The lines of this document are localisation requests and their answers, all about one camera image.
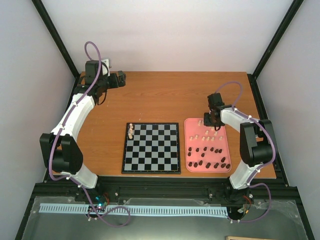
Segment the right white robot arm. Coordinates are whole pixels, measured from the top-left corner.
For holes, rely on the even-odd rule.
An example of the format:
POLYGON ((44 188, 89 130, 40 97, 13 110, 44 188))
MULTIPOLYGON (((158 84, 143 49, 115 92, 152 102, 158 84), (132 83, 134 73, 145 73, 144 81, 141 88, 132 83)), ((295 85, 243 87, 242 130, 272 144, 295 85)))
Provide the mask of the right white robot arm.
POLYGON ((207 100, 209 112, 204 113, 204 125, 216 131, 228 125, 239 132, 241 161, 229 181, 235 190, 246 189, 262 168, 276 160, 279 151, 273 124, 268 119, 256 119, 226 105, 220 93, 209 95, 207 100))

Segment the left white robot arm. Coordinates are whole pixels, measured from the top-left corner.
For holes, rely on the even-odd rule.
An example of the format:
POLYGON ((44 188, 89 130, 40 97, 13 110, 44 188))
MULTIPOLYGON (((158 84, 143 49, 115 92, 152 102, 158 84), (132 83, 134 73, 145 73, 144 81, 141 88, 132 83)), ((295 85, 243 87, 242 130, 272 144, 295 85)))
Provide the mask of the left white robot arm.
POLYGON ((73 90, 64 116, 50 133, 43 133, 39 139, 49 174, 60 173, 61 177, 75 181, 87 189, 86 195, 95 202, 103 198, 104 188, 97 184, 98 176, 85 166, 77 138, 90 111, 101 104, 100 97, 105 97, 109 89, 126 84, 126 74, 111 73, 110 67, 108 58, 86 62, 85 75, 73 90))

